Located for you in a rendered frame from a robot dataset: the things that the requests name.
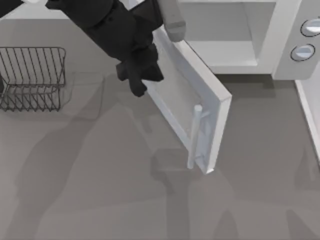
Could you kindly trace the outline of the pale microwave door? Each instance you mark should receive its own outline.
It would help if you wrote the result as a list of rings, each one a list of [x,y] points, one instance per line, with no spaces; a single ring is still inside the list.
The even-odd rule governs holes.
[[[163,27],[153,34],[164,79],[144,81],[147,92],[187,151],[195,105],[202,105],[196,148],[203,174],[215,170],[232,94],[186,41],[172,42]]]

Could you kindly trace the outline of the pale grey rounded box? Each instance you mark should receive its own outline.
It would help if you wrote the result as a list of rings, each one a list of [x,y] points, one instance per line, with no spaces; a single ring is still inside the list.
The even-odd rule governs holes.
[[[187,25],[178,0],[157,0],[164,29],[169,39],[178,43],[185,39]]]

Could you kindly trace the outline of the grey microwave knob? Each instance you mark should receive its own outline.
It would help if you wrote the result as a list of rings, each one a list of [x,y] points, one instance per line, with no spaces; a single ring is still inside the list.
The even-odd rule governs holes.
[[[292,49],[290,57],[295,62],[303,62],[313,57],[316,48],[312,44],[296,46]]]
[[[300,27],[300,32],[307,38],[320,35],[320,18],[307,19]]]

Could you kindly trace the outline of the pale microwave oven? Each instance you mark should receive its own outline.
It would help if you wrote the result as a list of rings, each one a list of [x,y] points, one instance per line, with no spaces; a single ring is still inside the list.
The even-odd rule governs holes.
[[[185,40],[215,74],[266,74],[306,80],[320,61],[320,35],[305,37],[304,21],[320,18],[320,0],[178,0]],[[291,51],[311,44],[296,62]]]

